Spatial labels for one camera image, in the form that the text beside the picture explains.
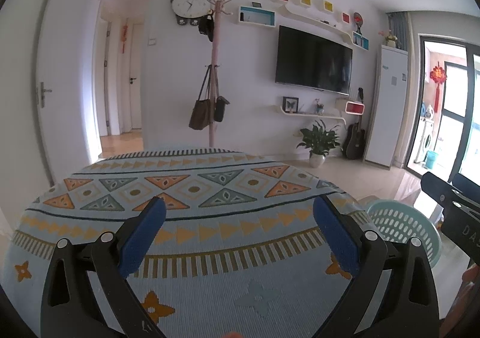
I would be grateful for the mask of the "teal laundry basket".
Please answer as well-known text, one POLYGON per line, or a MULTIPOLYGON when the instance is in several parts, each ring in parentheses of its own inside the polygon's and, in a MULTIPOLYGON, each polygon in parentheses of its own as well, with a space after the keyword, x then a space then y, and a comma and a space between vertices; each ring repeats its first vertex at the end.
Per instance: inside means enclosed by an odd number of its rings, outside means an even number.
POLYGON ((406 244, 412 237, 418 238, 434 268, 441 256, 442 240, 424 214, 396 200, 373 200, 365 209, 383 239, 406 244))

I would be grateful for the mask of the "panda wall clock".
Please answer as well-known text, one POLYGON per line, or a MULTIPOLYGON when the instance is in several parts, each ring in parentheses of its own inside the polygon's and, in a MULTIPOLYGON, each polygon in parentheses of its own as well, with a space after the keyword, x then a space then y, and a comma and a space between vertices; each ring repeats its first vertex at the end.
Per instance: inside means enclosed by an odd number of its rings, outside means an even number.
POLYGON ((170 0, 170 4, 179 26, 197 26, 209 14, 212 0, 170 0))

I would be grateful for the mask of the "white curved upper shelf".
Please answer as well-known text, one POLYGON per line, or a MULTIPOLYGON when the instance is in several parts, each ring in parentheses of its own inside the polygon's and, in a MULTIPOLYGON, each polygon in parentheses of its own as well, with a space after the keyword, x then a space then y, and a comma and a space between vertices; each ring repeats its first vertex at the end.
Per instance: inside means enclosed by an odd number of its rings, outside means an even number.
POLYGON ((285 4, 279 7, 281 15, 288 17, 295 21, 302 21, 313 26, 320 27, 323 30, 328 30, 331 33, 339 36, 345 44, 353 45, 352 36, 335 24, 327 23, 316 15, 309 13, 306 8, 302 8, 293 4, 285 4))

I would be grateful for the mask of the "white lower wall shelf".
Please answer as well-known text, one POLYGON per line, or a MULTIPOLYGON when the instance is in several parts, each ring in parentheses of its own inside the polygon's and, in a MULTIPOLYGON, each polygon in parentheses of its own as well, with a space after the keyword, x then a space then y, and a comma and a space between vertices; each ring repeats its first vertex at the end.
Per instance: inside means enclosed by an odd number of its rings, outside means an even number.
POLYGON ((309 117, 309 118, 319 118, 319 119, 324 119, 324 120, 329 120, 332 122, 336 122, 339 124, 343 124, 344 126, 347 125, 347 121, 344 117, 339 117, 339 116, 334 116, 330 114, 316 114, 316 113, 289 113, 286 112, 281 106, 274 106, 275 110, 278 111, 278 113, 281 113, 285 116, 288 117, 309 117))

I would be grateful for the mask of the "black acoustic guitar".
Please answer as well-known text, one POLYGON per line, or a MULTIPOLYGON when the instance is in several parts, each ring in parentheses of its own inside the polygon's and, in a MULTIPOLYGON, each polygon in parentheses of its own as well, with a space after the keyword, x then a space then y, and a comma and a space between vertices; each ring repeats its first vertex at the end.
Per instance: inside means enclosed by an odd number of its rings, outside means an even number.
MULTIPOLYGON (((364 90, 358 88, 359 102, 364 103, 364 90)), ((365 151, 365 129, 362 127, 362 116, 347 128, 346 139, 343 143, 343 156, 348 160, 358 160, 363 157, 365 151)))

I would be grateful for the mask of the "brown hanging tote bag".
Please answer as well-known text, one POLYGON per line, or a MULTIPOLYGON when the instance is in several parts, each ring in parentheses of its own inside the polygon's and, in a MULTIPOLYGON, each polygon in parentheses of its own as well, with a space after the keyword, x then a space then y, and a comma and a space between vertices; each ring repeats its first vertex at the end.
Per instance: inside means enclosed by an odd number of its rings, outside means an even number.
POLYGON ((210 84, 211 84, 212 66, 207 67, 198 99, 195 101, 193 111, 191 113, 189 128, 193 130, 203 130, 210 123, 211 100, 210 100, 210 84))

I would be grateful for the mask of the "blue white wall cubby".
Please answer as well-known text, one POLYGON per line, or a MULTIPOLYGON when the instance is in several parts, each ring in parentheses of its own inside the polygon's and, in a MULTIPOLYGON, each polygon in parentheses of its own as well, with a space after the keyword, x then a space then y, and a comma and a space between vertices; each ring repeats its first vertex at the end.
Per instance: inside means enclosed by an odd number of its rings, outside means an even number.
POLYGON ((274 11, 251 6, 239 7, 238 22, 269 28, 275 28, 277 26, 276 13, 274 11))

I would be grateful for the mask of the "red chinese knot ornament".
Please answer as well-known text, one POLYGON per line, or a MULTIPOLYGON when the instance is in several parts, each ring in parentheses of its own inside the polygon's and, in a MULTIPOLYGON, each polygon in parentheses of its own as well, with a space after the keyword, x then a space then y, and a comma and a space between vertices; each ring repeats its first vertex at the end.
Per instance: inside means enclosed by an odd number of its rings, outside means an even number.
POLYGON ((430 72, 430 79, 435 84, 435 99, 433 110, 437 113, 439 111, 439 101, 440 101, 440 88, 447 80, 447 74, 443 67, 437 63, 436 66, 430 72))

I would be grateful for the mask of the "blue bucket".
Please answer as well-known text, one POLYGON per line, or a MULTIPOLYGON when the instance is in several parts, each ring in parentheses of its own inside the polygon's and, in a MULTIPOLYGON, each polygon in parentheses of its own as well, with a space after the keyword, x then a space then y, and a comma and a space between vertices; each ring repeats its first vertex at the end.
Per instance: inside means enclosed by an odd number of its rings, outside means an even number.
POLYGON ((435 162, 437 160, 438 153, 435 151, 428 151, 425 156, 424 167, 426 169, 433 169, 435 162))

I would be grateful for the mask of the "red white shelf box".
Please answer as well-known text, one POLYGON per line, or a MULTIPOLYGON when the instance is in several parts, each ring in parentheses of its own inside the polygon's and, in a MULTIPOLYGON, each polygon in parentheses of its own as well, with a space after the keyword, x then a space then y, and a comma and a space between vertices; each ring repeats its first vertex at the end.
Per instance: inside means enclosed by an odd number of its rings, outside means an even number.
POLYGON ((365 105, 361 102, 347 101, 344 112, 350 115, 362 116, 365 112, 365 105))

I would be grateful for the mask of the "patterned blue tablecloth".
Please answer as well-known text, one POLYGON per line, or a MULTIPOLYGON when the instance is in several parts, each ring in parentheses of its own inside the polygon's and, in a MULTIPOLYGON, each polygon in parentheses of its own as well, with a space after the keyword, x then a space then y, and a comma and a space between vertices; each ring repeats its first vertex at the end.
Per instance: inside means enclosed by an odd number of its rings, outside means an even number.
POLYGON ((169 337, 310 337, 351 281, 312 216, 318 196, 363 229, 337 185, 262 156, 198 148, 111 157, 60 180, 26 208, 1 284, 34 331, 58 240, 96 240, 153 197, 166 219, 128 282, 169 337))

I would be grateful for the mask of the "pink coat rack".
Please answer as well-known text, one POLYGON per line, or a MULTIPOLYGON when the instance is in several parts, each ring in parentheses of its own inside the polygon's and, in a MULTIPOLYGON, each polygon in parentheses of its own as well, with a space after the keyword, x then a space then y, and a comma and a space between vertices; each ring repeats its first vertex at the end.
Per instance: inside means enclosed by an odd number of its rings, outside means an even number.
POLYGON ((213 31, 213 41, 211 46, 211 63, 210 63, 210 83, 209 83, 209 99, 210 99, 210 119, 208 125, 208 143, 210 148, 216 147, 216 122, 214 120, 214 112, 216 105, 216 97, 218 93, 217 69, 219 66, 218 57, 221 41, 221 19, 222 16, 232 15, 225 10, 225 6, 233 0, 208 0, 213 12, 213 21, 215 28, 213 31))

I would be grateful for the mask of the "white open door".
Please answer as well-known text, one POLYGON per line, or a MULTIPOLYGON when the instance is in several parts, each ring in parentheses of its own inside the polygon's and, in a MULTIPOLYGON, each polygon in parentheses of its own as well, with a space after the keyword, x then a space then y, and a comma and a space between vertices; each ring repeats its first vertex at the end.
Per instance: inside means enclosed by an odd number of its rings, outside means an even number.
POLYGON ((98 0, 48 0, 37 46, 39 125, 54 183, 98 158, 94 53, 98 0))

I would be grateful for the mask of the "potted green plant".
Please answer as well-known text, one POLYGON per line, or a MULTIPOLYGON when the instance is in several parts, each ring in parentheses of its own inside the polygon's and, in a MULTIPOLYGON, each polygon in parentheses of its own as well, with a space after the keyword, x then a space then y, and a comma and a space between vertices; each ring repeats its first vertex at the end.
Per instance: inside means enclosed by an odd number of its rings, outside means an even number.
POLYGON ((296 147, 309 151, 309 165, 312 168, 321 167, 330 151, 340 146, 337 126, 327 128, 322 120, 315 121, 311 128, 302 128, 299 132, 302 141, 296 147))

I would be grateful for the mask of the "framed butterfly picture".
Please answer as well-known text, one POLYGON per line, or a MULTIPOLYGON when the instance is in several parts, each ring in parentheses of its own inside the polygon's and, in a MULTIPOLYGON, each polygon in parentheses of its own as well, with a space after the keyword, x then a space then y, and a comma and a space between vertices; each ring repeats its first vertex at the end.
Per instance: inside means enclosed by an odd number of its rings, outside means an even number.
POLYGON ((284 96, 282 99, 282 110, 285 113, 298 113, 299 99, 296 97, 284 96))

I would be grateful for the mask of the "black hanging small bag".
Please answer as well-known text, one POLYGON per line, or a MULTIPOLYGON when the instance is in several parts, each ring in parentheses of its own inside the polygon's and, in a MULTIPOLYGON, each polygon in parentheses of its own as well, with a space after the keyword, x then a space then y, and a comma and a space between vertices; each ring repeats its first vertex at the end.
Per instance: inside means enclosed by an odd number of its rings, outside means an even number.
POLYGON ((214 66, 214 78, 216 84, 216 100, 214 105, 213 119, 215 122, 223 122, 226 106, 229 105, 230 102, 220 94, 217 65, 214 66))

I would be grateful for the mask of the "black wall television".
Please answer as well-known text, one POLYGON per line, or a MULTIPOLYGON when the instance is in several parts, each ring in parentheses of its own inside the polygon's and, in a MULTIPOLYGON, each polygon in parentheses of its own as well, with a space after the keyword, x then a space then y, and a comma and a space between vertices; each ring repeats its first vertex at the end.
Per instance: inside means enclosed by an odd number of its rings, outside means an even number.
POLYGON ((347 95, 353 51, 302 30, 281 26, 275 82, 347 95))

